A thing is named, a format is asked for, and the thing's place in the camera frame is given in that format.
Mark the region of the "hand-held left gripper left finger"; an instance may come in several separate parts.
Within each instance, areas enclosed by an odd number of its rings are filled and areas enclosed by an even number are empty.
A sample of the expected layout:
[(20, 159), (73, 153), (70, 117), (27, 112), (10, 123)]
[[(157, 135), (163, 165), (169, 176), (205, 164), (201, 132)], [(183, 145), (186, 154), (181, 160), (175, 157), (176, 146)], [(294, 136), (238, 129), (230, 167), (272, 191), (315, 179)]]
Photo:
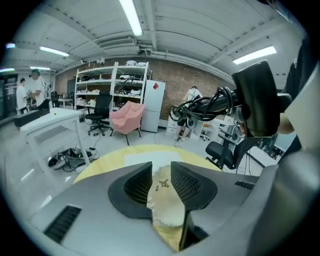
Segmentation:
[(51, 256), (172, 256), (147, 207), (152, 163), (84, 178), (31, 218)]

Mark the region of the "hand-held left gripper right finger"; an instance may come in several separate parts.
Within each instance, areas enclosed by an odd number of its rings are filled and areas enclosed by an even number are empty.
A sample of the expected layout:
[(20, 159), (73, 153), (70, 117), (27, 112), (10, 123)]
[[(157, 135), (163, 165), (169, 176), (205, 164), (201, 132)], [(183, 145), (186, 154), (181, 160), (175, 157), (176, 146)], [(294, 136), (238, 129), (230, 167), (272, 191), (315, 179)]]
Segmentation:
[(180, 161), (170, 174), (184, 205), (178, 255), (247, 256), (250, 225), (237, 218), (258, 179)]

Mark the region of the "ceiling air conditioner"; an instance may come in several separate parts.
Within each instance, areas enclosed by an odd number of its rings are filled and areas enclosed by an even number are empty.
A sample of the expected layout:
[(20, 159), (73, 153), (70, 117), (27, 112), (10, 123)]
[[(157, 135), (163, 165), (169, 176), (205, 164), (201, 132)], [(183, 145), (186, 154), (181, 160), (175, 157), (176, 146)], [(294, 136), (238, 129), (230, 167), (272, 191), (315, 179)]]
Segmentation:
[(101, 41), (98, 46), (101, 49), (111, 49), (111, 48), (121, 48), (121, 47), (131, 47), (137, 44), (137, 40), (132, 36), (122, 36), (116, 38), (110, 38)]

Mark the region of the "white refrigerator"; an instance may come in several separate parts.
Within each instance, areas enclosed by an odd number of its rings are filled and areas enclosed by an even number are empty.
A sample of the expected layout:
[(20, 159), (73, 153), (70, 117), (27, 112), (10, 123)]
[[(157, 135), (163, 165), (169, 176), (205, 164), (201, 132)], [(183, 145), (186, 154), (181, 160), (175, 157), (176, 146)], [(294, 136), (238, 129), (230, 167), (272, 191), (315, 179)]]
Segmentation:
[(141, 130), (152, 133), (158, 131), (165, 88), (165, 82), (147, 80), (143, 99), (145, 108), (141, 118)]

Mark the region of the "white drawer cabinet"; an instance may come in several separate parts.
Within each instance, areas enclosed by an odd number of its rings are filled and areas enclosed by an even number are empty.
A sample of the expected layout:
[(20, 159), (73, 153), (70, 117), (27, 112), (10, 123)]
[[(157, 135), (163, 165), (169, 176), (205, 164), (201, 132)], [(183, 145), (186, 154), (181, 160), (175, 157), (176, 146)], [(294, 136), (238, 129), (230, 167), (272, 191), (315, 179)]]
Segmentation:
[(166, 127), (166, 134), (167, 135), (175, 135), (177, 130), (177, 122), (172, 120), (170, 117), (168, 117), (167, 120), (167, 127)]

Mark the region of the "black office chair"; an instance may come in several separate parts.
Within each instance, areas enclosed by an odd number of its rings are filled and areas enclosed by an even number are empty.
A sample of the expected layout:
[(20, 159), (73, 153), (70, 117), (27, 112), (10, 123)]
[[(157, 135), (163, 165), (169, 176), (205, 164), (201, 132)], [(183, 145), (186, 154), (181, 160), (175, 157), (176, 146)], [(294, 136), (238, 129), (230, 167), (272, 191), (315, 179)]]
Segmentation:
[(262, 137), (244, 137), (243, 140), (236, 142), (237, 139), (242, 138), (236, 125), (233, 126), (231, 132), (221, 128), (219, 130), (221, 133), (218, 134), (218, 137), (223, 142), (222, 144), (215, 141), (210, 142), (205, 152), (211, 157), (207, 156), (205, 159), (221, 170), (224, 166), (230, 170), (237, 169), (244, 155), (262, 140)]
[(93, 113), (88, 111), (88, 114), (84, 116), (87, 120), (96, 121), (95, 125), (90, 126), (87, 132), (89, 136), (95, 130), (99, 130), (101, 135), (105, 136), (104, 129), (110, 129), (105, 120), (109, 118), (112, 99), (113, 96), (107, 91), (100, 91), (99, 95), (96, 96)]

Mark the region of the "white metal storage rack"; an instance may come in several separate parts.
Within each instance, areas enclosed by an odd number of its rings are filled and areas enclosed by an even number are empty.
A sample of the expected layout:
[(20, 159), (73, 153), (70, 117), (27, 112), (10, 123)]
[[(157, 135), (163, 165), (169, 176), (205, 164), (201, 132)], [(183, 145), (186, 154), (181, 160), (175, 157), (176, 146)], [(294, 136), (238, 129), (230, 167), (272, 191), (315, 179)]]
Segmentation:
[(98, 95), (103, 92), (111, 96), (110, 109), (118, 110), (127, 101), (144, 102), (147, 80), (152, 71), (148, 62), (129, 60), (121, 65), (78, 69), (75, 77), (74, 105), (76, 109), (92, 110)]

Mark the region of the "round wooden table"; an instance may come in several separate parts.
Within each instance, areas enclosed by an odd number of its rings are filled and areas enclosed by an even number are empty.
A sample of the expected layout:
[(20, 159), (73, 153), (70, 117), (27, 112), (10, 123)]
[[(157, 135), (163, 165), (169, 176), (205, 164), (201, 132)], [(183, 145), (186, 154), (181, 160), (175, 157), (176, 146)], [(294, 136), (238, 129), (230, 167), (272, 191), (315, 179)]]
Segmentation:
[[(103, 174), (116, 169), (125, 167), (125, 156), (131, 154), (155, 152), (155, 151), (174, 151), (177, 152), (182, 158), (181, 162), (191, 164), (194, 166), (200, 166), (206, 169), (211, 169), (214, 171), (219, 171), (220, 169), (215, 165), (211, 164), (208, 160), (200, 157), (192, 152), (188, 152), (183, 149), (179, 149), (172, 146), (165, 145), (137, 145), (128, 146), (101, 156), (94, 162), (92, 162), (88, 167), (86, 167), (75, 179), (79, 182), (91, 176)], [(179, 243), (182, 237), (182, 226), (178, 227), (165, 227), (165, 226), (155, 226), (153, 223), (153, 228), (175, 252), (179, 252)]]

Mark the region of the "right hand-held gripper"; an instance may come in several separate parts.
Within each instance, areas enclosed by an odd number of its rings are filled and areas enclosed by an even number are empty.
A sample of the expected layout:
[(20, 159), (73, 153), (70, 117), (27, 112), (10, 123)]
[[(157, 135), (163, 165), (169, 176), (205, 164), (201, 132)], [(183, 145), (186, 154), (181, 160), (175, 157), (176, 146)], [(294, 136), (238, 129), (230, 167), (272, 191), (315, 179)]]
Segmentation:
[(292, 103), (292, 97), (288, 93), (278, 93), (277, 94), (278, 106), (277, 114), (282, 114)]

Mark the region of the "white fabric drawstring bag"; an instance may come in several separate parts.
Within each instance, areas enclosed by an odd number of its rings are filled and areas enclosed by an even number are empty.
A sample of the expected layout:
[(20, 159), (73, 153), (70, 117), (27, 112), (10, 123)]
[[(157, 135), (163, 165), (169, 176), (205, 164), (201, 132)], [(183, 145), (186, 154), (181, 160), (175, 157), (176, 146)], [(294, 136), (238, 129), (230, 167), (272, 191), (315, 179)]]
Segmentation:
[(152, 185), (147, 196), (147, 208), (152, 211), (152, 223), (157, 227), (183, 225), (185, 206), (171, 183), (171, 162), (181, 162), (175, 151), (152, 151), (127, 154), (124, 165), (152, 162)]

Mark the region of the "white rectangular table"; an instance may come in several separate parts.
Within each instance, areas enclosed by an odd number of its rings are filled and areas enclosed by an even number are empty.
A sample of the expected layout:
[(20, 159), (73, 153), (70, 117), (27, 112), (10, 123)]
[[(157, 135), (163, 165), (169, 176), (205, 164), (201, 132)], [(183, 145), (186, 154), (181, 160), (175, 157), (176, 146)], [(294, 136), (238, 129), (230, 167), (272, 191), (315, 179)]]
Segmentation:
[(40, 148), (36, 142), (36, 137), (59, 126), (71, 124), (71, 130), (77, 135), (78, 145), (82, 151), (86, 165), (90, 164), (89, 157), (80, 135), (80, 115), (81, 112), (77, 110), (55, 107), (50, 109), (50, 113), (35, 119), (20, 128), (21, 134), (24, 136), (33, 156), (47, 178), (53, 179), (54, 177), (40, 154)]

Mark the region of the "dark long flat box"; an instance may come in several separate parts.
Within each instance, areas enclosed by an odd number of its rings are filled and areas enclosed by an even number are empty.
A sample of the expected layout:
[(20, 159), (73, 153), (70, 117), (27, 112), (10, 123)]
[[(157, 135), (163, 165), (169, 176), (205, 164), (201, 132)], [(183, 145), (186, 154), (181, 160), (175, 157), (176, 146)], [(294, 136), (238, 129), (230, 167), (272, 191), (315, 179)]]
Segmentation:
[(22, 126), (50, 113), (50, 109), (45, 110), (31, 110), (24, 114), (17, 115), (13, 118), (14, 125), (17, 128), (21, 128)]

